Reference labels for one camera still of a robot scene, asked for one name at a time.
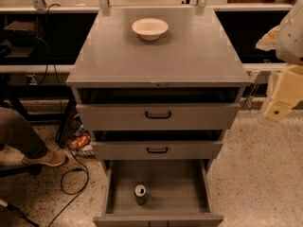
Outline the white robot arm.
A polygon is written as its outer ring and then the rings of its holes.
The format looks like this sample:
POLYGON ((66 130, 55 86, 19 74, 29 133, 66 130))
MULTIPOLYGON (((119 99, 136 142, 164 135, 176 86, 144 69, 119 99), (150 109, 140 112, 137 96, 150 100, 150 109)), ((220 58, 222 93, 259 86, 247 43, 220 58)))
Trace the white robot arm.
POLYGON ((256 48, 275 50, 276 57, 287 63, 273 81, 262 112, 265 120, 277 123, 303 99, 303 0, 296 1, 280 24, 258 40, 256 48))

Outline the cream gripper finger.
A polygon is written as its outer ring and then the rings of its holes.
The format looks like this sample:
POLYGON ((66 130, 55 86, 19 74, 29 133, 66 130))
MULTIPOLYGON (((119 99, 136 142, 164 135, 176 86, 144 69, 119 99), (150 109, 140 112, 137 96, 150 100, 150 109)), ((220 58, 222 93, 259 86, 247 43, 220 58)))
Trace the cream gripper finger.
POLYGON ((277 74, 276 86, 263 117, 280 122, 303 100, 303 67, 291 65, 277 74))
POLYGON ((261 39, 256 43, 256 49, 262 51, 270 51, 276 49, 276 37, 279 32, 279 26, 270 29, 261 39))

